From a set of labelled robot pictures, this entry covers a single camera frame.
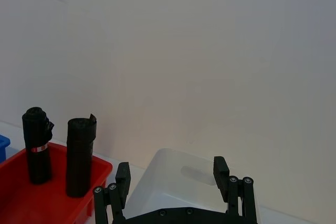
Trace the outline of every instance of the robotic arm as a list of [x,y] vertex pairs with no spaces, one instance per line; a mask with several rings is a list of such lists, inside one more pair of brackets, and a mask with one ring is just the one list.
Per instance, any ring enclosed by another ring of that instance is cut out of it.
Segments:
[[[96,224],[108,224],[106,206],[111,205],[112,224],[257,224],[254,200],[253,179],[238,179],[230,176],[230,170],[223,157],[214,158],[214,177],[223,201],[227,203],[226,212],[215,212],[198,208],[165,208],[130,219],[123,216],[126,198],[130,188],[131,173],[129,163],[120,163],[116,183],[107,188],[93,190]],[[238,212],[238,198],[241,198],[242,215]]]

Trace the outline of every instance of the red band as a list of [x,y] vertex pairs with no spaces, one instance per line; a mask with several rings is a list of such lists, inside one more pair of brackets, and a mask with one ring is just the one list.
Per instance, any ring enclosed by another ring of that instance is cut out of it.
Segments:
[[34,148],[32,148],[32,149],[31,149],[31,152],[34,152],[34,153],[36,153],[36,152],[42,152],[42,151],[44,151],[46,148],[48,148],[48,143],[46,143],[45,145],[42,145],[42,146],[40,146],[40,147],[34,147]]

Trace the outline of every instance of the white wall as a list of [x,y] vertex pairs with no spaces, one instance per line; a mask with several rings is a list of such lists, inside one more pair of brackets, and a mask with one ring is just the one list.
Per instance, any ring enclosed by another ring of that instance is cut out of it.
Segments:
[[98,118],[95,151],[223,155],[259,201],[332,223],[335,0],[0,0],[0,120]]

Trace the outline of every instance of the screw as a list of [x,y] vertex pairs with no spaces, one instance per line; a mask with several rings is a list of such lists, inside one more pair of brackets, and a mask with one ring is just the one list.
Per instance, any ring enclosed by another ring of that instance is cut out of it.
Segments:
[[101,188],[100,187],[97,187],[96,189],[95,189],[95,193],[99,193],[101,191]]
[[236,178],[236,177],[231,177],[231,178],[230,178],[230,181],[231,181],[231,182],[237,182],[237,178]]
[[110,189],[110,190],[114,190],[114,189],[116,189],[116,187],[117,187],[117,186],[116,186],[115,184],[112,184],[112,185],[110,185],[109,189]]
[[244,181],[245,181],[246,183],[248,183],[248,184],[251,184],[251,183],[252,183],[252,179],[250,179],[250,178],[245,178]]
[[159,215],[160,216],[165,216],[167,214],[166,210],[160,210]]
[[186,212],[187,215],[192,215],[194,213],[194,210],[192,208],[187,208]]

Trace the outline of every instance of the blue container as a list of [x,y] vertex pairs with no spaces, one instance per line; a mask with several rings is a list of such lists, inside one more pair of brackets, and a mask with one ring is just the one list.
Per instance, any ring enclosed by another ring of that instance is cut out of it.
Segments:
[[0,163],[6,160],[5,148],[10,144],[10,140],[0,135]]

